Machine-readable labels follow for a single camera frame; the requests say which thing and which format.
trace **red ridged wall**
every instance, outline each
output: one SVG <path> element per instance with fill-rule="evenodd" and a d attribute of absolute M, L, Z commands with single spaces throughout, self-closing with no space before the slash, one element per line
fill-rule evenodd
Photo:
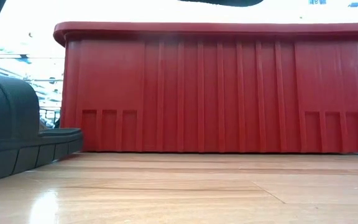
<path fill-rule="evenodd" d="M 358 40 L 73 39 L 85 151 L 358 152 Z"/>

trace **red plastic bin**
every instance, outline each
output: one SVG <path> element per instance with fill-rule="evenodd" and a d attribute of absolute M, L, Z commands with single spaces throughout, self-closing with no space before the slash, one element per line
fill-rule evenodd
<path fill-rule="evenodd" d="M 64 22 L 85 151 L 358 152 L 358 24 Z"/>

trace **railing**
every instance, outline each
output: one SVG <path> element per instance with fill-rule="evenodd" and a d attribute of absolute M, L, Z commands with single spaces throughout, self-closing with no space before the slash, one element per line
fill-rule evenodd
<path fill-rule="evenodd" d="M 48 128 L 54 128 L 60 118 L 60 107 L 40 107 L 40 120 Z"/>

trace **floor plank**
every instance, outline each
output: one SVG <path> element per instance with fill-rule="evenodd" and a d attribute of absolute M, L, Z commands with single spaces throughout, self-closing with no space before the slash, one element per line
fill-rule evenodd
<path fill-rule="evenodd" d="M 1 179 L 0 223 L 358 224 L 358 156 L 77 154 Z"/>

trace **bin rim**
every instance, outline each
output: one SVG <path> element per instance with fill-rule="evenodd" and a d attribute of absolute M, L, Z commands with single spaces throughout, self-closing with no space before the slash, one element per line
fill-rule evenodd
<path fill-rule="evenodd" d="M 67 34 L 254 34 L 254 35 L 358 35 L 358 23 L 336 24 L 236 24 L 180 22 L 61 22 L 55 26 L 53 38 L 62 46 Z"/>

